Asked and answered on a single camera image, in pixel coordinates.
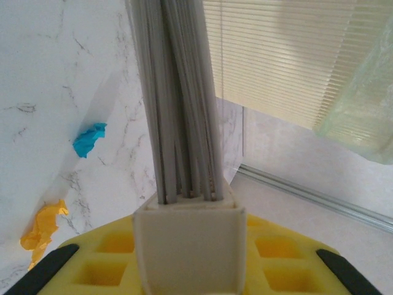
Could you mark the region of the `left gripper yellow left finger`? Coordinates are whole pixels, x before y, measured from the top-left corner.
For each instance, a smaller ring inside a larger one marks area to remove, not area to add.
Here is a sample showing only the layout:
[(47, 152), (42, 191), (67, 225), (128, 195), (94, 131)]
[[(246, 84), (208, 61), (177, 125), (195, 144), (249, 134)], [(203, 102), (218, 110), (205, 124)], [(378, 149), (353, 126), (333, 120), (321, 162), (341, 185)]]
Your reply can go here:
[(143, 294), (133, 217), (65, 241), (6, 290), (6, 294)]

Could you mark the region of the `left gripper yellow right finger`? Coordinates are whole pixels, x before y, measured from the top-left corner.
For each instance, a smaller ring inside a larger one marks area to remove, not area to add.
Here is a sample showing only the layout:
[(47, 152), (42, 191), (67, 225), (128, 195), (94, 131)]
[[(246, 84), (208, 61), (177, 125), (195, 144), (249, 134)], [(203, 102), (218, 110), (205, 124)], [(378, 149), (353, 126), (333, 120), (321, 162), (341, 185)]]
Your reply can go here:
[(244, 294), (380, 294), (337, 250), (272, 223), (247, 217)]

